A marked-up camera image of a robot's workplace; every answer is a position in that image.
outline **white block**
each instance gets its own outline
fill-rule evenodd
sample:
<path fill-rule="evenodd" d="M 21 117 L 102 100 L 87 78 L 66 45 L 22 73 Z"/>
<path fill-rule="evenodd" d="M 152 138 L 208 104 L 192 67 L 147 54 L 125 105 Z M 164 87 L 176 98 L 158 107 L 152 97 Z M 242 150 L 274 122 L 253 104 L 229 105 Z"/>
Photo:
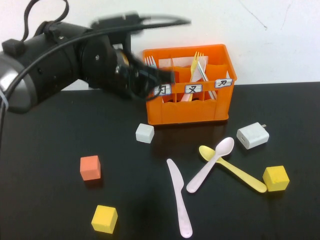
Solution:
<path fill-rule="evenodd" d="M 139 142 L 150 144 L 155 135 L 154 126 L 140 123 L 135 132 L 136 140 Z"/>

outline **yellow plastic spoon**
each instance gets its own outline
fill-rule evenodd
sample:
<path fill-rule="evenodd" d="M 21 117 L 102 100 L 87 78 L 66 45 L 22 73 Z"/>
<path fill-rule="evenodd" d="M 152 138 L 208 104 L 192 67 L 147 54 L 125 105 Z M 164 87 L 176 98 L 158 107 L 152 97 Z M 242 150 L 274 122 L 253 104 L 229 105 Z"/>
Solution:
<path fill-rule="evenodd" d="M 206 161 L 209 161 L 215 154 L 215 150 L 203 145 L 199 147 L 199 152 Z M 239 168 L 233 166 L 226 160 L 223 160 L 222 157 L 219 157 L 219 159 L 216 162 L 225 166 L 227 169 L 229 169 L 231 172 L 233 172 L 235 175 L 237 175 L 240 179 L 242 179 L 245 183 L 247 183 L 250 187 L 257 190 L 258 192 L 265 193 L 267 191 L 267 186 L 265 184 L 263 184 L 258 179 L 255 179 L 253 176 L 250 176 L 249 174 L 240 170 Z"/>

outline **white wall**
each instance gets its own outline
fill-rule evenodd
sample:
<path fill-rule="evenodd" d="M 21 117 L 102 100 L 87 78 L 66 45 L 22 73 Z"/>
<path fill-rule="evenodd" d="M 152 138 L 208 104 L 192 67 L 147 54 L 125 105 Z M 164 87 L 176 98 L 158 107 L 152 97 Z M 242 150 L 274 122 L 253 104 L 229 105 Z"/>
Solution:
<path fill-rule="evenodd" d="M 21 39 L 29 0 L 0 0 L 0 42 Z M 66 22 L 89 26 L 107 15 L 137 11 L 190 18 L 192 25 L 152 29 L 135 37 L 132 49 L 223 43 L 238 76 L 237 84 L 320 81 L 319 0 L 69 0 Z M 31 11 L 31 35 L 57 18 L 61 0 L 42 0 Z M 76 82 L 68 89 L 87 89 Z"/>

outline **charger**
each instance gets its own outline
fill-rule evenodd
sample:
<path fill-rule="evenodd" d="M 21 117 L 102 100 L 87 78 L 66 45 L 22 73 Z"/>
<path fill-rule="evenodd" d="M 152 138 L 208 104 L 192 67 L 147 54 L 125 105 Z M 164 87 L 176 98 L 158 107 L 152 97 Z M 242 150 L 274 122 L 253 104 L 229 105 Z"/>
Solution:
<path fill-rule="evenodd" d="M 238 129 L 236 137 L 246 149 L 254 148 L 268 141 L 269 133 L 264 129 L 265 127 L 266 125 L 256 122 Z"/>

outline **plastic spoon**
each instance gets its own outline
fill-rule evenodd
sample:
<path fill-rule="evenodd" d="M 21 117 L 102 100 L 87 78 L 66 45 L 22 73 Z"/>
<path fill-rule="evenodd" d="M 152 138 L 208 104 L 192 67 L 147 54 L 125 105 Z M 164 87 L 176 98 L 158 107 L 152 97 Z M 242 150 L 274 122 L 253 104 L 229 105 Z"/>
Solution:
<path fill-rule="evenodd" d="M 209 161 L 214 155 L 215 150 L 211 149 L 208 146 L 200 146 L 199 152 L 201 156 L 206 160 Z M 267 186 L 259 181 L 258 179 L 254 178 L 253 176 L 250 176 L 246 172 L 240 170 L 239 168 L 233 166 L 226 160 L 223 160 L 221 157 L 216 161 L 218 164 L 223 165 L 227 169 L 229 169 L 231 172 L 233 172 L 235 175 L 237 175 L 240 179 L 242 179 L 246 184 L 248 184 L 253 189 L 257 190 L 259 193 L 265 193 L 267 191 Z"/>
<path fill-rule="evenodd" d="M 193 177 L 193 179 L 186 186 L 186 190 L 193 194 L 201 186 L 208 173 L 215 165 L 216 161 L 225 155 L 231 153 L 234 148 L 235 141 L 232 137 L 227 137 L 223 139 L 215 148 L 215 155 L 203 166 L 203 168 Z"/>

